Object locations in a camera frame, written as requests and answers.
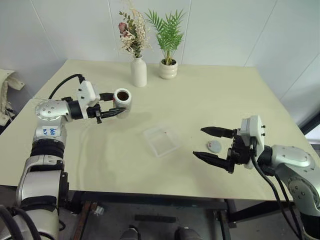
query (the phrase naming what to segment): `floor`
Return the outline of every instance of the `floor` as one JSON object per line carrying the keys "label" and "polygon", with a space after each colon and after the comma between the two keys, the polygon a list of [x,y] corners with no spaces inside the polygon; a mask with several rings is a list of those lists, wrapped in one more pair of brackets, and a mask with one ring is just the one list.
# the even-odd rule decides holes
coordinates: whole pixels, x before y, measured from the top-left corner
{"label": "floor", "polygon": [[[15,201],[14,190],[0,186],[0,204],[11,206]],[[259,203],[252,200],[236,200],[237,210]],[[196,230],[204,240],[222,240],[219,225],[213,230],[206,212],[196,207],[153,206],[141,204],[106,203],[103,215],[90,213],[83,233],[83,240],[117,240],[128,225],[139,228],[142,240],[173,240],[178,226],[188,226]],[[160,215],[176,217],[176,223],[134,221],[134,215]],[[59,218],[66,224],[60,232],[61,240],[69,240],[76,228],[78,216],[61,209]],[[274,214],[255,220],[237,223],[237,228],[230,229],[232,240],[292,240],[295,239],[284,218]]]}

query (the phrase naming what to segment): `white plant pot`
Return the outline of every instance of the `white plant pot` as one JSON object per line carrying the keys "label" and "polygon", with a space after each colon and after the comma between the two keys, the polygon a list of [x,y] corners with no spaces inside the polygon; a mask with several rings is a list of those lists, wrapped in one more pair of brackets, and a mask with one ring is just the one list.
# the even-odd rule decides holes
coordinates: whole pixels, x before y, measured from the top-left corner
{"label": "white plant pot", "polygon": [[178,73],[178,63],[175,61],[174,65],[165,65],[160,61],[159,64],[159,75],[163,79],[173,79]]}
{"label": "white plant pot", "polygon": [[130,64],[132,83],[139,88],[147,85],[147,65],[142,58],[142,55],[135,57]]}

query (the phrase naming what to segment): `table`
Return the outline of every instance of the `table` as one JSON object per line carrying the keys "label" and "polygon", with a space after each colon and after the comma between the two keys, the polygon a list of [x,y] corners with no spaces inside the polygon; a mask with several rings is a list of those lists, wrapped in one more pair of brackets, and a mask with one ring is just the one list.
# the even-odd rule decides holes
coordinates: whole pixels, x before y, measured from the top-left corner
{"label": "table", "polygon": [[[0,136],[0,184],[19,182],[31,151],[36,104],[77,73],[102,93],[127,88],[133,101],[126,119],[106,118],[102,124],[80,119],[66,125],[64,160],[71,190],[274,200],[255,170],[236,165],[234,174],[229,174],[192,154],[207,151],[206,143],[215,139],[200,128],[238,128],[242,118],[251,115],[260,115],[266,125],[266,145],[299,147],[319,164],[316,152],[254,67],[181,65],[171,80],[161,79],[157,71],[158,65],[148,64],[148,84],[137,88],[130,82],[129,63],[67,60]],[[76,98],[78,85],[76,78],[70,80],[54,98]],[[102,102],[101,108],[112,108],[112,103]],[[155,157],[143,137],[143,131],[159,124],[170,126],[182,143],[161,158]],[[217,139],[222,144],[219,156],[225,158],[231,139]]]}

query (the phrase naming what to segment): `clear plastic container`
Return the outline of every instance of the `clear plastic container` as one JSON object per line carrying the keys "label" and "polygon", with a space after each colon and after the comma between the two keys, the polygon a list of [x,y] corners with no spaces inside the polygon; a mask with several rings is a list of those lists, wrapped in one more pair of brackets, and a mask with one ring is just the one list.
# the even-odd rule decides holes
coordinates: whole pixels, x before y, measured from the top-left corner
{"label": "clear plastic container", "polygon": [[177,134],[166,126],[156,126],[147,129],[143,135],[155,156],[160,158],[181,146]]}

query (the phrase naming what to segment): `potted plant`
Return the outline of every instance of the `potted plant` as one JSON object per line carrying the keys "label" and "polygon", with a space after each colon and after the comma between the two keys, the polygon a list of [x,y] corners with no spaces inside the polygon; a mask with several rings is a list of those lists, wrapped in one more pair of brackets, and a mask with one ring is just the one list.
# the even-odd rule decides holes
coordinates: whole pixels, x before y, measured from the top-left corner
{"label": "potted plant", "polygon": [[130,64],[133,85],[144,87],[147,85],[147,65],[143,61],[142,51],[149,48],[148,37],[146,36],[145,19],[143,15],[131,8],[132,15],[126,12],[119,12],[125,22],[120,22],[120,40],[122,48],[129,52],[133,61]]}
{"label": "potted plant", "polygon": [[184,17],[183,10],[174,14],[165,14],[165,19],[159,17],[154,11],[149,9],[146,21],[156,30],[156,39],[162,50],[164,59],[160,61],[159,74],[163,79],[172,79],[177,75],[178,63],[173,59],[173,55],[180,43],[183,41],[183,32],[180,31],[181,22]]}

